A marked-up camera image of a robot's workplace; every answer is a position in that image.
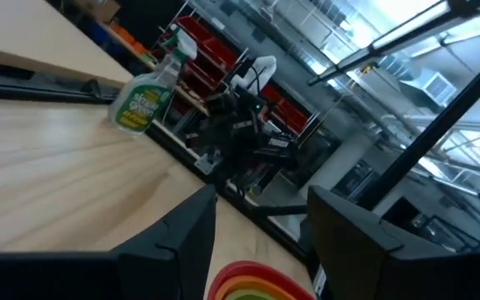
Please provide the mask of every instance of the workbench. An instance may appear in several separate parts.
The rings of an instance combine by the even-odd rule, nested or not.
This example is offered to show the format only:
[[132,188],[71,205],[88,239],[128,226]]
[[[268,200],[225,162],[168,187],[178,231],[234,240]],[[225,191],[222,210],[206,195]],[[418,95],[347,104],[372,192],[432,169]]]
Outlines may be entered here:
[[[0,64],[113,87],[132,78],[43,0],[0,0]],[[108,250],[203,185],[106,116],[105,106],[0,100],[0,251]],[[221,198],[216,229],[207,285],[249,259],[312,291],[305,267]]]

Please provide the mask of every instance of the cardboard box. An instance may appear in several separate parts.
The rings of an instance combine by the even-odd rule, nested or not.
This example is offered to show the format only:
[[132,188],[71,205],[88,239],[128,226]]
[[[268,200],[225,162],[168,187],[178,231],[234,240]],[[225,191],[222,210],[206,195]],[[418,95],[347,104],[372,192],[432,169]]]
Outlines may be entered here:
[[74,0],[76,4],[88,11],[99,22],[110,23],[120,5],[114,0]]

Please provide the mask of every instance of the spray bottle label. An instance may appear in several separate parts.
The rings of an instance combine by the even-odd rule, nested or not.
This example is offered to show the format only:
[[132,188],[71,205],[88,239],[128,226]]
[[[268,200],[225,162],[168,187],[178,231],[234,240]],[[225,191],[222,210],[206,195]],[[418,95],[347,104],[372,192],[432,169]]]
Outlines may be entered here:
[[169,89],[152,85],[135,87],[117,112],[116,122],[142,132],[171,96]]

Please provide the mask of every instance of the spray bottle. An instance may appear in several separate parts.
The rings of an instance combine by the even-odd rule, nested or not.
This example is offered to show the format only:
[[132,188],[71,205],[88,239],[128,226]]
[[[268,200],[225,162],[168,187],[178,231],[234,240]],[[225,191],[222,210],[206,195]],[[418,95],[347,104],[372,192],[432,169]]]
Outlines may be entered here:
[[124,131],[140,134],[148,129],[171,101],[183,64],[198,54],[198,45],[191,37],[175,24],[171,29],[172,37],[162,46],[174,45],[174,49],[154,72],[138,75],[125,84],[108,110],[111,121]]

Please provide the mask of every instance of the green bowl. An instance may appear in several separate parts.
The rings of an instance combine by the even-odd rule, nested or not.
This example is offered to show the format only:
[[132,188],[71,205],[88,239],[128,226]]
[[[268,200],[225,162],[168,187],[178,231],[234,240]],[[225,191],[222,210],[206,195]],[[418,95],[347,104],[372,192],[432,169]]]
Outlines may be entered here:
[[225,297],[225,300],[276,300],[274,297],[270,297],[258,290],[240,289],[231,292]]

